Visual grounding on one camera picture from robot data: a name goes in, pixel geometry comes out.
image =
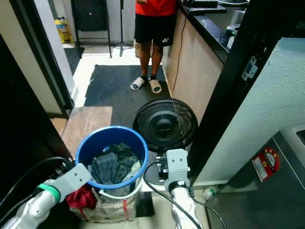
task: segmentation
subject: person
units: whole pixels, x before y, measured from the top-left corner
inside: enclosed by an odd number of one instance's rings
[[[149,82],[152,92],[158,94],[162,88],[156,76],[163,56],[163,47],[173,43],[176,0],[136,0],[135,9],[134,37],[140,44],[141,76],[133,81],[131,89],[139,90],[144,83]],[[152,72],[147,78],[152,44]]]

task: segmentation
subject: blue bucket rim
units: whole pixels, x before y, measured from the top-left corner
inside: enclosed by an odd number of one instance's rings
[[[114,129],[114,128],[125,129],[125,130],[128,130],[128,131],[132,132],[133,134],[137,135],[137,137],[142,141],[142,143],[144,145],[144,149],[145,149],[145,159],[144,159],[144,162],[143,162],[139,172],[135,176],[133,176],[131,179],[129,179],[129,180],[126,180],[126,181],[124,181],[122,183],[114,184],[114,185],[102,185],[102,184],[95,183],[93,181],[88,181],[87,183],[89,185],[93,186],[93,187],[97,187],[97,188],[100,188],[100,189],[116,189],[116,188],[124,187],[126,185],[129,185],[129,184],[133,183],[144,172],[144,170],[145,170],[145,168],[147,166],[149,151],[148,151],[148,146],[147,146],[144,138],[138,132],[134,131],[133,129],[131,129],[129,127],[126,127],[126,126],[120,126],[120,125],[111,125],[111,126],[102,127],[102,128],[99,128],[99,129],[93,131],[89,135],[87,135],[82,140],[81,144],[77,148],[77,151],[76,151],[76,154],[75,154],[75,163],[76,164],[79,163],[80,150],[81,150],[82,146],[84,145],[84,143],[88,140],[88,138],[90,138],[92,135],[94,135],[97,132],[100,132],[102,130]]]

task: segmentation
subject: fan grille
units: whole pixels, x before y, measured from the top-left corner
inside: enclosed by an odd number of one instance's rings
[[[133,123],[134,130],[143,136],[154,152],[186,147],[197,127],[197,119],[190,107],[174,99],[147,103]]]

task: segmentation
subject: foot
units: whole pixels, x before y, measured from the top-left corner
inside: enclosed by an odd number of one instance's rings
[[[137,91],[139,90],[143,84],[145,83],[146,81],[142,78],[142,77],[138,77],[135,79],[135,81],[133,81],[133,83],[130,85],[130,88],[133,89],[134,91]]]
[[[161,87],[161,85],[160,85],[158,80],[155,80],[155,79],[150,80],[149,84],[150,84],[150,86],[152,88],[152,92],[153,93],[159,94],[162,91],[162,87]]]

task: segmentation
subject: sticker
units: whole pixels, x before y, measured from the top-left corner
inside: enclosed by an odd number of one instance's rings
[[[261,182],[278,171],[280,165],[278,153],[271,148],[265,148],[252,160],[252,163]]]

